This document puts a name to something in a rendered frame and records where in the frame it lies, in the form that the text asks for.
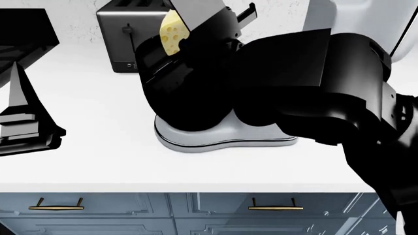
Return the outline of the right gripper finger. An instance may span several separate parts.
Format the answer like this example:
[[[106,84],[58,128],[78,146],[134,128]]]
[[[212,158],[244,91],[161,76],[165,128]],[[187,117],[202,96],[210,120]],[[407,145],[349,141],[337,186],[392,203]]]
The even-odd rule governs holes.
[[[239,25],[248,25],[255,19],[257,19],[257,9],[255,7],[255,3],[250,3],[249,7],[237,16]]]
[[[169,0],[190,32],[225,8],[223,0]]]

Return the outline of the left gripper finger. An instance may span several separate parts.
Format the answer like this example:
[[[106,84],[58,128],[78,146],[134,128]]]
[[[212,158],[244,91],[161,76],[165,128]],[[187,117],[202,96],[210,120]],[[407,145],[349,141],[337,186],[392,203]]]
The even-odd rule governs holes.
[[[10,72],[8,107],[0,113],[0,117],[18,114],[33,114],[39,115],[41,118],[51,118],[39,100],[24,68],[14,62]]]

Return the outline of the yellow holed cheese wedge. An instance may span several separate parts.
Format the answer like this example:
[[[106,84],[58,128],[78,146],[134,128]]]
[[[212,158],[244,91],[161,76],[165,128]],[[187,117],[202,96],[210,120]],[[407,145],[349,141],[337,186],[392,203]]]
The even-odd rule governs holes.
[[[187,39],[190,32],[175,10],[169,10],[161,22],[159,36],[167,55],[180,51],[179,42]]]

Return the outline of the black stand mixer bowl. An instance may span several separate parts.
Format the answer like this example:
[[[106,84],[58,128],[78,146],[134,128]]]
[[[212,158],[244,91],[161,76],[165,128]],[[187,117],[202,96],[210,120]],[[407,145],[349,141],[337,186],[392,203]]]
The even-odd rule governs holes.
[[[192,46],[186,40],[168,55],[158,36],[135,52],[145,98],[163,121],[181,131],[205,131],[232,111],[226,64],[236,51],[233,41]]]

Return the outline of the black box-shaped appliance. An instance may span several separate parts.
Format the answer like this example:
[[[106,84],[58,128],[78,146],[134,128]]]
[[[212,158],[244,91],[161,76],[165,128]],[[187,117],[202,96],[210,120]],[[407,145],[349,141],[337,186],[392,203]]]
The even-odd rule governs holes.
[[[43,8],[0,8],[0,88],[10,81],[13,64],[24,69],[59,44]]]

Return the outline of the stainless steel toaster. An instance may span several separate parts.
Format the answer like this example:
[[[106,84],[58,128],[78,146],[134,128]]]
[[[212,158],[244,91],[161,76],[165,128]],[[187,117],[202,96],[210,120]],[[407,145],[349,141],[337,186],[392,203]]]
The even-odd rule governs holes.
[[[136,73],[135,50],[159,34],[165,0],[111,0],[96,12],[112,70]]]

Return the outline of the blue-grey kitchen cabinet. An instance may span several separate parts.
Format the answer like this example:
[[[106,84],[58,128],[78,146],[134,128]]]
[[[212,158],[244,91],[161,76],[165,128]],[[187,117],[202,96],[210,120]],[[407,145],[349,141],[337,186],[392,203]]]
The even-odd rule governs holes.
[[[42,206],[83,210],[38,211]],[[253,211],[257,206],[304,207]],[[9,235],[396,235],[375,193],[0,193]]]

